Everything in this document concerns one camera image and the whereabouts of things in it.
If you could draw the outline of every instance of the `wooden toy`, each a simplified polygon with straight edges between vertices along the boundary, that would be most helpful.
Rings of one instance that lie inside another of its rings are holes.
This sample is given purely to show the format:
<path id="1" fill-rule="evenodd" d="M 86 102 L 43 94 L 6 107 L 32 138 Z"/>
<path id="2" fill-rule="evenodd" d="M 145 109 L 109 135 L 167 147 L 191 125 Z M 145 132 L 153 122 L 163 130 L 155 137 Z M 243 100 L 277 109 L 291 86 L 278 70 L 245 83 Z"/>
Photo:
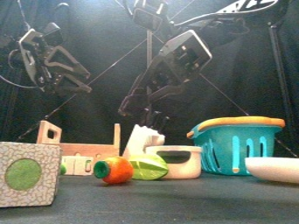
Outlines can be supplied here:
<path id="1" fill-rule="evenodd" d="M 63 156 L 94 157 L 93 172 L 94 165 L 99 160 L 119 156 L 121 125 L 119 123 L 115 124 L 114 144 L 62 143 L 61 140 L 62 128 L 47 121 L 42 121 L 36 143 L 59 145 L 63 149 Z"/>
<path id="2" fill-rule="evenodd" d="M 89 176 L 93 174 L 94 157 L 65 156 L 62 163 L 66 166 L 65 175 Z"/>
<path id="3" fill-rule="evenodd" d="M 62 148 L 0 143 L 0 207 L 49 206 L 58 189 Z"/>

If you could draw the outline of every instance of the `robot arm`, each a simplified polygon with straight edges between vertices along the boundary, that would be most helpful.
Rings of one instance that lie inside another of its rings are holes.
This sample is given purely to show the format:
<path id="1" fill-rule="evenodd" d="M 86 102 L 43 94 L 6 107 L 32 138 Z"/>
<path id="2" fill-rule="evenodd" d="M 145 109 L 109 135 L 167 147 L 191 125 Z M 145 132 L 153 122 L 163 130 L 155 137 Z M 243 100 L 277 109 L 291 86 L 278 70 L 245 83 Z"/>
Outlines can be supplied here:
<path id="1" fill-rule="evenodd" d="M 19 41 L 26 71 L 35 85 L 49 93 L 90 92 L 79 80 L 90 72 L 71 53 L 61 46 L 62 34 L 57 24 L 50 23 L 46 34 L 31 29 Z"/>
<path id="2" fill-rule="evenodd" d="M 247 33 L 251 25 L 275 23 L 286 14 L 290 0 L 239 0 L 217 13 L 179 24 L 167 19 L 165 0 L 139 0 L 133 11 L 127 0 L 123 3 L 137 24 L 171 37 L 146 72 L 138 76 L 119 108 L 121 115 L 141 116 L 154 102 L 183 91 L 183 83 L 198 76 L 211 60 L 210 49 Z"/>
<path id="3" fill-rule="evenodd" d="M 139 75 L 119 113 L 135 116 L 147 106 L 183 91 L 183 83 L 197 77 L 198 70 L 211 61 L 211 52 L 195 31 L 173 38 L 163 46 L 146 72 Z"/>

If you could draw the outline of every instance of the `teal plastic basket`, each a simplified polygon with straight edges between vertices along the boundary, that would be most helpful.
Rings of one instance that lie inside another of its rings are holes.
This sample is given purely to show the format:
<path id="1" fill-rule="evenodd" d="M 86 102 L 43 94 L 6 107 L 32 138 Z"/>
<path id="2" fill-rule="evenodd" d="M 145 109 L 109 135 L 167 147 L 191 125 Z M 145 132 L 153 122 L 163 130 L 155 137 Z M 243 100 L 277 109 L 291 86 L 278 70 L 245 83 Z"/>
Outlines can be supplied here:
<path id="1" fill-rule="evenodd" d="M 193 141 L 202 147 L 201 164 L 206 172 L 250 175 L 247 157 L 273 157 L 279 126 L 221 125 L 199 131 L 193 128 Z"/>

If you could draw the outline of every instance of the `black cable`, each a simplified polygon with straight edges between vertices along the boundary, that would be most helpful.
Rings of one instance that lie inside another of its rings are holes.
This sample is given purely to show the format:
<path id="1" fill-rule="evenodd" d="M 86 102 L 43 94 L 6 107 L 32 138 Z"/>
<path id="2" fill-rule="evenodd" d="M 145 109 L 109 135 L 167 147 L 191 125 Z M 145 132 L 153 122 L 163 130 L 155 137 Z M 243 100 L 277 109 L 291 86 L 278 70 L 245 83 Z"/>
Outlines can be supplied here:
<path id="1" fill-rule="evenodd" d="M 19 5 L 22 16 L 23 16 L 23 24 L 24 24 L 24 27 L 26 27 L 26 31 L 28 32 L 31 30 L 31 26 L 30 26 L 30 24 L 27 23 L 27 20 L 26 20 L 22 0 L 16 0 L 16 2 L 18 2 L 18 5 Z"/>
<path id="2" fill-rule="evenodd" d="M 123 0 L 123 5 L 125 5 L 125 8 L 126 8 L 126 13 L 127 15 L 134 18 L 134 13 L 133 11 L 130 10 L 129 6 L 127 6 L 127 0 Z"/>

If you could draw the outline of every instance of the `lime slice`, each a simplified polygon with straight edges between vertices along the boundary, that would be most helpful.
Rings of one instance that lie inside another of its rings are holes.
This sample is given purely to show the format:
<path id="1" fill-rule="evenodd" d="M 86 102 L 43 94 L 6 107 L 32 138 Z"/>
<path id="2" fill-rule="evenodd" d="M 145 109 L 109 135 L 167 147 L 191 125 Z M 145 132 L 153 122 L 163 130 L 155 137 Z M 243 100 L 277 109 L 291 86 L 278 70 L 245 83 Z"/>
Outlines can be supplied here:
<path id="1" fill-rule="evenodd" d="M 169 173 L 167 163 L 157 154 L 134 155 L 129 161 L 135 169 L 133 179 L 154 180 Z"/>

